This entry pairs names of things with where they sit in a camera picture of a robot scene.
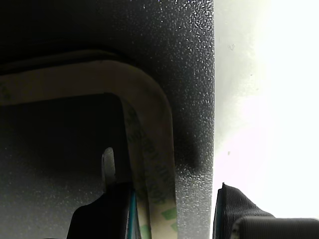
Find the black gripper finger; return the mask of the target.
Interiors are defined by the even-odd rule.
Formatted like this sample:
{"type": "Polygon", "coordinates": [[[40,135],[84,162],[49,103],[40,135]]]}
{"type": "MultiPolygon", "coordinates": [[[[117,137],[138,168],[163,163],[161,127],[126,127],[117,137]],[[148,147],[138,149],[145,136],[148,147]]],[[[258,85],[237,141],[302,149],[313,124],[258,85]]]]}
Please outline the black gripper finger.
{"type": "Polygon", "coordinates": [[[214,239],[317,239],[319,221],[276,218],[261,210],[239,189],[222,184],[218,190],[214,239]]]}

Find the tabbed black gripper finger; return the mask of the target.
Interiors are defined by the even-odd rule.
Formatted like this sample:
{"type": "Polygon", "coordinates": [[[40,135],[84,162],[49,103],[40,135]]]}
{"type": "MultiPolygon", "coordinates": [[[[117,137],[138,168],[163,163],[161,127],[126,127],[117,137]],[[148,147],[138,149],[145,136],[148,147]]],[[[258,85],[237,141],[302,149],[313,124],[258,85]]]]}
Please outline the tabbed black gripper finger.
{"type": "Polygon", "coordinates": [[[121,175],[129,159],[115,158],[113,148],[102,155],[103,194],[73,214],[68,239],[135,239],[136,192],[131,172],[121,175]]]}

